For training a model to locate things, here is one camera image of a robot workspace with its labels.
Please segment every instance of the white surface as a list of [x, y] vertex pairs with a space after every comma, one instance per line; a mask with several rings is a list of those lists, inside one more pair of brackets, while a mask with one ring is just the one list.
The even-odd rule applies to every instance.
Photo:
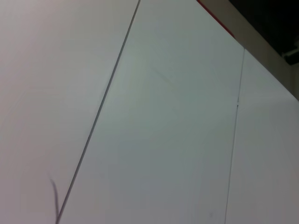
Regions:
[[196, 1], [142, 0], [61, 224], [223, 224], [242, 57]]
[[248, 52], [227, 224], [299, 222], [299, 103]]
[[55, 222], [136, 5], [0, 1], [0, 223]]

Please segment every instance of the ceiling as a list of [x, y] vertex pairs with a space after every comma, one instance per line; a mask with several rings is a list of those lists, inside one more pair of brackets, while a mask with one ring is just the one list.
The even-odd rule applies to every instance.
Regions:
[[[262, 37], [283, 55], [297, 48], [299, 1], [229, 0]], [[285, 56], [289, 64], [299, 62], [299, 51]]]

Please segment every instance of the white wall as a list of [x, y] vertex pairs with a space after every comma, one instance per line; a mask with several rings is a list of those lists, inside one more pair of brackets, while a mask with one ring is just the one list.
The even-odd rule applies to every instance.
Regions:
[[61, 224], [223, 224], [243, 53], [197, 2], [141, 0]]
[[245, 51], [227, 224], [299, 221], [299, 102]]
[[246, 48], [291, 93], [291, 66], [263, 39], [228, 0], [201, 0]]
[[0, 0], [0, 223], [53, 224], [137, 0]]

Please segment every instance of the red edge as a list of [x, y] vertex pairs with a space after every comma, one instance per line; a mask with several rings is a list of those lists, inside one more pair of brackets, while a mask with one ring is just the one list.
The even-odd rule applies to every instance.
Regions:
[[233, 38], [235, 38], [235, 36], [233, 35], [233, 33], [202, 3], [200, 2], [200, 0], [197, 0], [197, 2], [220, 24], [222, 25], [223, 28], [225, 28], [225, 30], [231, 34], [231, 36]]

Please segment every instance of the panel seam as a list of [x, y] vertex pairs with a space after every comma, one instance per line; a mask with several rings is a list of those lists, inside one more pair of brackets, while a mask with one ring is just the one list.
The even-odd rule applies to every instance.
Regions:
[[235, 115], [233, 148], [232, 148], [232, 153], [231, 153], [231, 158], [230, 158], [230, 169], [229, 169], [229, 177], [228, 177], [228, 192], [227, 192], [227, 200], [226, 200], [226, 207], [225, 207], [224, 224], [226, 224], [227, 213], [228, 213], [229, 190], [230, 190], [230, 182], [231, 182], [231, 175], [232, 175], [233, 155], [234, 155], [234, 149], [235, 149], [236, 128], [237, 128], [237, 121], [238, 121], [238, 115], [239, 115], [238, 112], [239, 112], [239, 104], [240, 104], [241, 81], [242, 81], [242, 73], [243, 73], [243, 66], [244, 66], [244, 57], [245, 57], [245, 48], [244, 48], [244, 51], [243, 51], [243, 60], [242, 60], [241, 75], [240, 75], [239, 93], [238, 93], [237, 109], [236, 109], [236, 115]]
[[123, 51], [123, 49], [124, 49], [124, 47], [125, 47], [125, 44], [126, 44], [128, 35], [129, 35], [129, 33], [130, 33], [130, 30], [131, 30], [133, 21], [134, 21], [134, 19], [135, 19], [135, 16], [136, 16], [136, 13], [137, 13], [139, 4], [140, 4], [140, 0], [138, 0], [137, 6], [136, 6], [136, 8], [135, 8], [133, 17], [132, 17], [132, 19], [131, 19], [129, 28], [128, 28], [127, 33], [126, 33], [126, 36], [125, 36], [125, 39], [124, 39], [124, 41], [123, 41], [123, 43], [122, 43], [121, 50], [120, 50], [120, 52], [119, 52], [119, 54], [118, 54], [118, 57], [117, 57], [115, 66], [114, 66], [114, 68], [113, 68], [111, 77], [110, 77], [110, 79], [109, 79], [107, 88], [106, 88], [106, 90], [105, 90], [103, 99], [102, 99], [102, 101], [101, 101], [101, 104], [100, 104], [100, 107], [99, 107], [99, 109], [98, 109], [97, 115], [96, 115], [95, 120], [94, 120], [94, 122], [93, 122], [93, 126], [92, 126], [92, 128], [91, 128], [91, 130], [90, 130], [90, 133], [89, 133], [89, 136], [88, 136], [88, 138], [87, 138], [86, 144], [85, 144], [85, 146], [84, 146], [84, 149], [83, 149], [82, 155], [81, 155], [81, 157], [80, 157], [79, 163], [78, 163], [77, 168], [76, 168], [76, 170], [75, 170], [74, 176], [73, 176], [73, 178], [72, 178], [72, 180], [71, 180], [71, 184], [70, 184], [69, 189], [68, 189], [68, 191], [67, 191], [67, 193], [66, 193], [66, 196], [65, 196], [65, 198], [64, 198], [64, 202], [63, 202], [63, 204], [62, 204], [62, 206], [61, 206], [61, 210], [60, 210], [60, 212], [59, 212], [59, 216], [57, 217], [56, 224], [59, 224], [60, 218], [61, 218], [61, 216], [62, 216], [62, 214], [63, 214], [63, 211], [64, 211], [64, 208], [65, 208], [65, 206], [66, 206], [67, 200], [68, 200], [69, 195], [70, 195], [70, 193], [71, 193], [71, 189], [72, 189], [72, 187], [73, 187], [73, 185], [74, 185], [74, 182], [75, 182], [75, 180], [76, 180], [76, 177], [77, 177], [78, 171], [79, 171], [79, 169], [80, 169], [82, 160], [83, 160], [84, 155], [85, 155], [85, 153], [86, 153], [88, 144], [89, 144], [89, 142], [90, 142], [90, 139], [91, 139], [91, 136], [92, 136], [92, 134], [93, 134], [94, 128], [95, 128], [95, 126], [96, 126], [96, 124], [97, 124], [97, 121], [98, 121], [100, 112], [101, 112], [101, 110], [102, 110], [103, 104], [104, 104], [104, 102], [105, 102], [106, 96], [107, 96], [107, 94], [108, 94], [108, 91], [109, 91], [109, 88], [110, 88], [112, 79], [113, 79], [113, 77], [114, 77], [114, 74], [115, 74], [115, 71], [116, 71], [116, 68], [117, 68], [117, 65], [118, 65], [118, 62], [119, 62], [119, 60], [120, 60], [120, 58], [121, 58], [122, 51]]

